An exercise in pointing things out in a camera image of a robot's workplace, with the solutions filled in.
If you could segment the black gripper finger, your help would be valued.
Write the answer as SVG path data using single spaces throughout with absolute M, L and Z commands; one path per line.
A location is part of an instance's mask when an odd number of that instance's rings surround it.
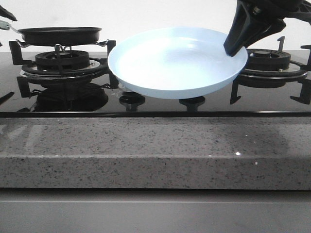
M 0 6 L 0 16 L 12 21 L 17 21 L 16 17 L 2 6 Z

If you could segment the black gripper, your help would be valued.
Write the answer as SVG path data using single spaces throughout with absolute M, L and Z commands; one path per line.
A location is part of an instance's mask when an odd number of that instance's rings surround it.
M 285 18 L 311 22 L 311 3 L 306 0 L 241 0 L 224 42 L 227 55 L 281 32 Z

